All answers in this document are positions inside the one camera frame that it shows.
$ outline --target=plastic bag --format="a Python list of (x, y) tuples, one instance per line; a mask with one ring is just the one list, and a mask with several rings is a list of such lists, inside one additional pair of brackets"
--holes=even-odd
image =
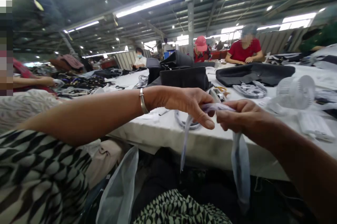
[(103, 192), (96, 216), (97, 224), (130, 223), (137, 166), (138, 148), (134, 146), (125, 154)]
[[(201, 109), (205, 113), (216, 110), (228, 110), (235, 112), (234, 109), (221, 103), (204, 104), (202, 105)], [(183, 151), (181, 153), (180, 159), (180, 172), (183, 170), (185, 165), (186, 145), (189, 136), (189, 127), (191, 123), (192, 117), (191, 115), (189, 115), (185, 123), (185, 137), (184, 137)], [(247, 210), (249, 209), (249, 199), (250, 199), (250, 164), (249, 164), (249, 154), (247, 144), (241, 132), (239, 133), (233, 132), (233, 147), (232, 147), (231, 161), (236, 190), (239, 197), (239, 206), (241, 212), (243, 214), (246, 214)]]

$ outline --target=white shirt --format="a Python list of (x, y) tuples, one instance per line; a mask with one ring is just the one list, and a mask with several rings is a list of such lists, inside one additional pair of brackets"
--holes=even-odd
[(168, 50), (172, 50), (173, 48), (171, 47), (171, 45), (165, 44), (164, 45), (164, 52), (168, 51)]
[(134, 65), (142, 65), (144, 64), (146, 67), (146, 57), (142, 56), (141, 58), (137, 57), (136, 61), (134, 62)]

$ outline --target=fingernail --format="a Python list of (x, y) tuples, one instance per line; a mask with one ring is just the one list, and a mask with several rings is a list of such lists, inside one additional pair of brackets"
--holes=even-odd
[(206, 127), (209, 128), (209, 129), (213, 129), (214, 128), (214, 122), (211, 121), (211, 120), (207, 120), (205, 122), (205, 124), (206, 124)]

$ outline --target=zebra print fabric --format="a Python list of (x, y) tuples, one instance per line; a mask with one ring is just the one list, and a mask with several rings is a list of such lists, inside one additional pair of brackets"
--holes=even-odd
[(31, 130), (0, 136), (1, 223), (76, 223), (90, 155)]
[(39, 89), (0, 96), (0, 134), (60, 103), (54, 95)]

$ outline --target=silver bangle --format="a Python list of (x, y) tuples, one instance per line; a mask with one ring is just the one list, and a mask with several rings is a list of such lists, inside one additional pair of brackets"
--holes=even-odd
[(148, 114), (149, 111), (147, 110), (146, 106), (145, 106), (145, 102), (144, 102), (144, 94), (143, 94), (143, 88), (140, 89), (140, 106), (141, 109), (143, 110), (144, 114)]

